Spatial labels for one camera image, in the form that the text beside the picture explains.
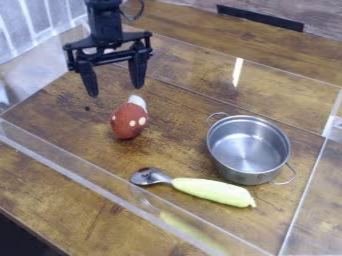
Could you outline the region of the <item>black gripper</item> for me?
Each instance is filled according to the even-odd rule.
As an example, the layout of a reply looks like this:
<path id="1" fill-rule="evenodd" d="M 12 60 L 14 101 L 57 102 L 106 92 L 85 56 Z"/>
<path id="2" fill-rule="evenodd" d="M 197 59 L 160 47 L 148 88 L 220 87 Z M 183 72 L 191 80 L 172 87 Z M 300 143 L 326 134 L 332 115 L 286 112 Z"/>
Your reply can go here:
<path id="1" fill-rule="evenodd" d="M 68 43 L 66 67 L 80 73 L 86 93 L 96 98 L 98 95 L 97 78 L 93 66 L 128 61 L 129 77 L 136 89 L 144 85 L 147 60 L 152 52 L 149 38 L 152 33 L 124 32 L 121 16 L 136 20 L 144 10 L 144 0 L 135 16 L 120 10 L 123 0 L 84 0 L 90 34 L 85 39 Z"/>

